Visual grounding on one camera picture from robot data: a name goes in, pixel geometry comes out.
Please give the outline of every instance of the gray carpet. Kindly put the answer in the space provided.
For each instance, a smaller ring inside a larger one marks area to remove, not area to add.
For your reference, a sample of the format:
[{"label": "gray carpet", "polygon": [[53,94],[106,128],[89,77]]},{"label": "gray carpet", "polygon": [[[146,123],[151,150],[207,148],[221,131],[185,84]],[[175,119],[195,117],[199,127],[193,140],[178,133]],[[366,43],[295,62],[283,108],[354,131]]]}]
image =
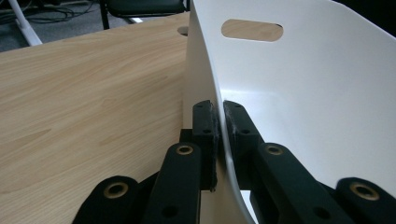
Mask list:
[{"label": "gray carpet", "polygon": [[[88,8],[89,5],[89,2],[82,2],[73,5],[63,5],[62,7],[67,7],[75,12],[83,12]],[[30,24],[43,43],[102,31],[103,26],[99,4],[94,3],[90,11],[92,12],[75,17],[70,21],[46,24],[30,22]],[[51,18],[60,17],[61,15],[59,13],[47,13],[45,15],[40,15],[40,17],[44,16]],[[130,22],[125,19],[115,18],[111,15],[109,15],[108,18],[110,28],[130,24]],[[0,25],[0,52],[26,47],[29,47],[29,45],[15,22]]]}]

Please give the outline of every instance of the floor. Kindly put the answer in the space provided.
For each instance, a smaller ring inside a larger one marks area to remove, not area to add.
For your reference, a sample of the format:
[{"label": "floor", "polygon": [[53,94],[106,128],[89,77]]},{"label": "floor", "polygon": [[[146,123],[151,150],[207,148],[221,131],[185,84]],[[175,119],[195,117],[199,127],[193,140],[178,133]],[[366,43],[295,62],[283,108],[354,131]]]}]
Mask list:
[{"label": "floor", "polygon": [[[64,4],[62,7],[69,8],[74,12],[83,12],[91,3],[92,2],[88,1],[75,2]],[[97,2],[93,2],[89,11],[90,13],[75,17],[70,21],[45,24],[30,22],[30,24],[43,43],[102,31],[103,26],[99,4]],[[62,17],[62,14],[46,13],[45,15],[40,15],[40,17],[59,18]],[[131,24],[128,20],[115,18],[111,15],[109,15],[109,22],[111,28]],[[0,52],[26,47],[29,47],[29,45],[15,22],[0,24]]]}]

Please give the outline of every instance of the wooden tabletop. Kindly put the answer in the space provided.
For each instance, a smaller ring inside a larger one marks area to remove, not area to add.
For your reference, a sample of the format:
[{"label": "wooden tabletop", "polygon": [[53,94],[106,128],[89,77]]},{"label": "wooden tabletop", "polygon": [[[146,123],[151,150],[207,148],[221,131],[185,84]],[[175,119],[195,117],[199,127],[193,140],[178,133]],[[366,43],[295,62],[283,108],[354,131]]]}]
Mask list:
[{"label": "wooden tabletop", "polygon": [[0,53],[0,223],[71,223],[177,142],[189,14]]}]

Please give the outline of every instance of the chair leg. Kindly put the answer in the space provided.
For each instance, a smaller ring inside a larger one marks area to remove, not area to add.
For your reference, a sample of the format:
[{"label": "chair leg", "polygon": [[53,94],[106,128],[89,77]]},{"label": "chair leg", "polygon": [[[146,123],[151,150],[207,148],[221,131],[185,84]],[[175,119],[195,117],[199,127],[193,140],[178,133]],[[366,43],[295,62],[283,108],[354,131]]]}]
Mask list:
[{"label": "chair leg", "polygon": [[102,16],[102,24],[103,24],[103,29],[108,30],[110,29],[110,25],[108,23],[108,17],[107,17],[107,8],[106,8],[106,0],[100,0],[100,14]]}]

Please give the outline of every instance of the black chair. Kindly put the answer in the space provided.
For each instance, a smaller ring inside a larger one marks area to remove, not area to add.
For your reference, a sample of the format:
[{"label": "black chair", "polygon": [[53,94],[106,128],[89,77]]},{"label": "black chair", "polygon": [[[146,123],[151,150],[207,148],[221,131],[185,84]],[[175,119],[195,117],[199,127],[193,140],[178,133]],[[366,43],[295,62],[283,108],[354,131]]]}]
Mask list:
[{"label": "black chair", "polygon": [[107,12],[119,18],[162,17],[190,11],[190,0],[100,0],[103,28],[109,29]]}]

